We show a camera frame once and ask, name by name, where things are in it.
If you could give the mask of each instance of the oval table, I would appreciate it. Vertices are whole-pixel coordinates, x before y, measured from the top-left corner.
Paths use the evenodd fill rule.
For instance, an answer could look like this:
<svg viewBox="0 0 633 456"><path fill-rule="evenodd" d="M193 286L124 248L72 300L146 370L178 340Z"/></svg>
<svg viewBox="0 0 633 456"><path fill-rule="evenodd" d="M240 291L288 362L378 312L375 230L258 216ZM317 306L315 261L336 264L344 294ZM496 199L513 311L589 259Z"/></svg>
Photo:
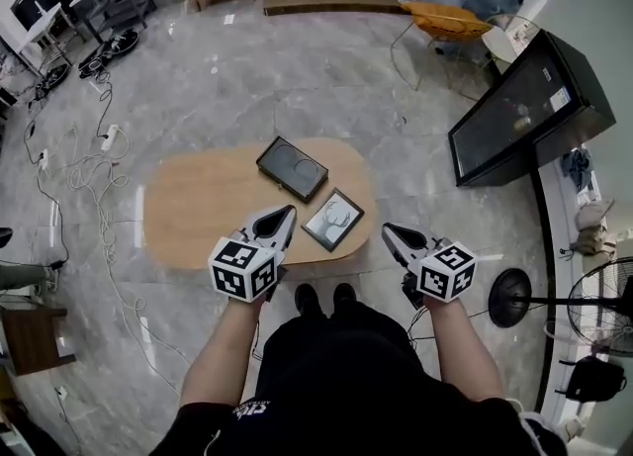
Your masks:
<svg viewBox="0 0 633 456"><path fill-rule="evenodd" d="M328 179L308 204L259 171L255 161L266 143L167 158L145 190L143 225L149 253L173 268L206 269L218 240L241 227L249 213L286 204L297 208L297 225L285 264L339 259L356 251L369 238L378 213L363 157L338 139L313 137L294 145L329 170ZM328 252L301 224L317 212L334 187L365 215Z"/></svg>

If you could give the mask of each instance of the fan base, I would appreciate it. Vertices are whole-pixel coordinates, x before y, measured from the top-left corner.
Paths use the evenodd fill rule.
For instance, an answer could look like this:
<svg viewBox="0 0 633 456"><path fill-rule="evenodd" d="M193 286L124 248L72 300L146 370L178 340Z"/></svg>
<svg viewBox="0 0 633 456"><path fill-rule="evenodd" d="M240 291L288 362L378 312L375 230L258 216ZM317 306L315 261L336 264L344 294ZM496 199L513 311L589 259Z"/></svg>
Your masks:
<svg viewBox="0 0 633 456"><path fill-rule="evenodd" d="M532 296L529 277L524 271L516 268L503 271L493 282L488 297L488 310L494 325L513 327L525 317L530 304L526 301L517 301L517 296Z"/></svg>

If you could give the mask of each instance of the marble floor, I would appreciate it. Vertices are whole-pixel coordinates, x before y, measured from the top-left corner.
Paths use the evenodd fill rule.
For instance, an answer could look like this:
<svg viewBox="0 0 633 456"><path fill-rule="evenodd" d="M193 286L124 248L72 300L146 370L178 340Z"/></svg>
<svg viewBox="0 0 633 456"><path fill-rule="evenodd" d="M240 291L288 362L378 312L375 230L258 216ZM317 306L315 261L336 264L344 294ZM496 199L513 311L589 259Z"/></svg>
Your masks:
<svg viewBox="0 0 633 456"><path fill-rule="evenodd" d="M234 15L231 24L226 24L227 14ZM414 30L396 59L411 80L413 68L422 72L420 90L413 92L400 80L389 45L407 18L360 13L267 18L259 2L243 0L202 13L187 5L163 8L148 22L137 49L109 67L114 99L104 124L118 124L132 145L115 167L128 175L128 183L112 187L102 207L110 223L107 237L116 238L111 249L116 253L111 256L115 286L129 305L145 299L140 314L151 331L187 360L206 342L226 299L210 289L208 271L167 268L143 246L139 195L161 159L176 152L269 141L275 135L341 138L370 167L381 222L426 225L487 259L463 298L469 313L486 308L493 279L510 266L526 270L533 291L545 293L543 243L530 181L500 188L455 187L446 133L472 101L448 90L441 67ZM53 299L68 308L64 331L78 360L18 378L15 384L35 421L68 453L77 440L59 416L53 386L68 392L63 405L83 454L133 456L146 454L160 440L178 398L147 366L126 324L147 359L176 388L187 364L156 341L146 342L134 312L122 310L108 275L93 196L87 189L70 190L67 170L54 172L72 158L74 136L64 134L73 127L78 156L99 151L94 134L105 106L99 97L99 89L73 71L49 96L29 139L35 156L45 147L58 151L43 187L60 203L70 259ZM36 170L23 144L28 120L25 114L11 119L0 158L1 226L15 231L0 258L52 261L64 255L61 219L38 192ZM107 169L99 168L92 185L100 192L108 181ZM377 223L354 256L291 268L263 309L259 349L280 323L295 315L293 292L301 281L315 285L327 312L334 287L350 282L363 302L408 327L414 309L400 291L403 274ZM538 391L544 319L545 313L535 310L509 330L493 326L487 315L473 319L497 361L507 395L527 408L534 406ZM413 334L432 335L430 321L422 318ZM433 340L419 342L417 353L426 370L438 376ZM258 366L251 360L246 396L254 390Z"/></svg>

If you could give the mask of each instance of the wooden step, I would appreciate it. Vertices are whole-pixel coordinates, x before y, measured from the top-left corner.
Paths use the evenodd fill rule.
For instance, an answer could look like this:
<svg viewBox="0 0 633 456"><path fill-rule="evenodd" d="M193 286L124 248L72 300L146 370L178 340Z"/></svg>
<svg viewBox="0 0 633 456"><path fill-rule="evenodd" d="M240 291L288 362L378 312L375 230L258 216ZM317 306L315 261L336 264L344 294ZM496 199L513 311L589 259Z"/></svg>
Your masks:
<svg viewBox="0 0 633 456"><path fill-rule="evenodd" d="M408 15L397 0L264 0L268 16L317 11L369 11Z"/></svg>

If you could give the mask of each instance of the floor fan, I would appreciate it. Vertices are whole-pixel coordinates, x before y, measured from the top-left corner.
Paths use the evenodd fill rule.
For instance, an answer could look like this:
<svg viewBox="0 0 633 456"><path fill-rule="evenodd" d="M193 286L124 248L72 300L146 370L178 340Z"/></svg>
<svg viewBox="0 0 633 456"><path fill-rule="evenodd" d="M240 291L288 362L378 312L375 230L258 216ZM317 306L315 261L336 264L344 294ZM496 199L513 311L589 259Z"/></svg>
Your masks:
<svg viewBox="0 0 633 456"><path fill-rule="evenodd" d="M564 305L574 332L594 350L633 356L633 257L590 271L569 298L533 297L527 274L508 269L493 283L488 304L491 319L499 327L518 324L531 304Z"/></svg>

